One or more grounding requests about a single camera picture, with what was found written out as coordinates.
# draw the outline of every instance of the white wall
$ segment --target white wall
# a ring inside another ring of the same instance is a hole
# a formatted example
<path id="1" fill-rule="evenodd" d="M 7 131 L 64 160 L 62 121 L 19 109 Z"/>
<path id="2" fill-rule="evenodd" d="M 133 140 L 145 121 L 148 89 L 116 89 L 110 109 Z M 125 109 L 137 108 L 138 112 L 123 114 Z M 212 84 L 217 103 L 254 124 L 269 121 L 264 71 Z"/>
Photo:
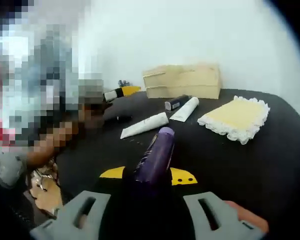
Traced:
<path id="1" fill-rule="evenodd" d="M 104 86 L 161 64 L 218 63 L 223 87 L 271 93 L 300 114 L 300 50 L 261 0 L 92 0 L 79 25 L 80 71 Z M 94 57 L 93 65 L 89 64 Z"/>

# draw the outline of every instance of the cardboard box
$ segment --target cardboard box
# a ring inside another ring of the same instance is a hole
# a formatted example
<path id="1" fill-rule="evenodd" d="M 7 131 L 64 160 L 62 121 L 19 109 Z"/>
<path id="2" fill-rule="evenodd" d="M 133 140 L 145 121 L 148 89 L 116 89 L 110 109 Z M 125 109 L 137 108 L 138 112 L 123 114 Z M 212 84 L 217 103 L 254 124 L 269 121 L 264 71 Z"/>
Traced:
<path id="1" fill-rule="evenodd" d="M 143 72 L 148 98 L 176 98 L 183 94 L 218 99 L 221 89 L 217 65 L 162 65 Z"/>

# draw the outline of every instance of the purple tube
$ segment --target purple tube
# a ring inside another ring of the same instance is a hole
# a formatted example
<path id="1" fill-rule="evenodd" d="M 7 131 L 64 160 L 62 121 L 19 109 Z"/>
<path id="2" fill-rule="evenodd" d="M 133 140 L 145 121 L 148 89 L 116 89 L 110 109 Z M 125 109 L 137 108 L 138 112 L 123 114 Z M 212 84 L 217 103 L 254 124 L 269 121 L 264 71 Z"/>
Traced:
<path id="1" fill-rule="evenodd" d="M 156 134 L 144 153 L 143 158 L 134 170 L 134 180 L 140 183 L 155 185 L 167 172 L 174 148 L 175 132 L 163 127 Z"/>

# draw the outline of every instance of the black table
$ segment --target black table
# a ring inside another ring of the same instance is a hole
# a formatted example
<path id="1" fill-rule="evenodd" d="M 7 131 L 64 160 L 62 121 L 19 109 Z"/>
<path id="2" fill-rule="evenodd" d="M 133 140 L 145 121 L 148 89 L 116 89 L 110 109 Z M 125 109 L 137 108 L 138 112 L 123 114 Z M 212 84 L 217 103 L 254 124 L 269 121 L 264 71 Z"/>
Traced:
<path id="1" fill-rule="evenodd" d="M 264 100 L 271 108 L 265 125 L 246 145 L 197 123 L 203 114 L 235 95 Z M 135 167 L 158 129 L 120 139 L 122 129 L 163 112 L 164 101 L 148 99 L 145 92 L 114 101 L 105 118 L 131 114 L 133 119 L 90 130 L 75 147 L 58 156 L 62 189 L 74 197 L 93 190 L 100 174 L 108 169 Z M 300 116 L 276 95 L 222 89 L 218 100 L 200 99 L 186 122 L 171 120 L 169 127 L 175 130 L 171 167 L 192 173 L 202 192 L 212 191 L 235 201 L 270 223 L 280 217 L 300 185 Z"/>

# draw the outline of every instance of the white cream tube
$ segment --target white cream tube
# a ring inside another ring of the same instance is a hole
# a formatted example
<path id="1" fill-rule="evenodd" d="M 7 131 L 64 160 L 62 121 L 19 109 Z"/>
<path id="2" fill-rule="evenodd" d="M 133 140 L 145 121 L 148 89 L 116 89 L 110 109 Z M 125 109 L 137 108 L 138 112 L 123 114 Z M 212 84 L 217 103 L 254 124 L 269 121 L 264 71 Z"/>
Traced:
<path id="1" fill-rule="evenodd" d="M 198 105 L 199 99 L 194 96 L 187 101 L 186 104 L 183 105 L 175 114 L 173 114 L 170 119 L 185 122 Z"/>
<path id="2" fill-rule="evenodd" d="M 137 134 L 144 133 L 146 131 L 159 128 L 169 123 L 169 119 L 165 112 L 161 112 L 157 115 L 153 115 L 145 120 L 137 122 L 122 130 L 120 139 L 131 137 Z"/>

